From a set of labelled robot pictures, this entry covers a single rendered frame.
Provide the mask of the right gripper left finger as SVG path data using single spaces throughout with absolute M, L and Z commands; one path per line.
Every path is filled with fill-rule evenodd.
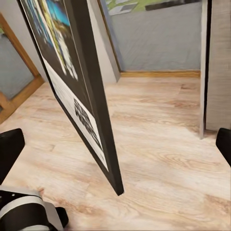
M 24 147 L 25 139 L 20 128 L 0 133 L 0 185 Z

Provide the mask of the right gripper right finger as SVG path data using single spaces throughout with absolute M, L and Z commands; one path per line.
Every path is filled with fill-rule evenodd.
M 231 130 L 225 128 L 219 129 L 216 146 L 231 167 Z

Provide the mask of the poster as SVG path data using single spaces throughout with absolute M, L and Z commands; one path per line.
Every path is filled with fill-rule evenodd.
M 87 0 L 17 0 L 57 102 L 124 193 Z

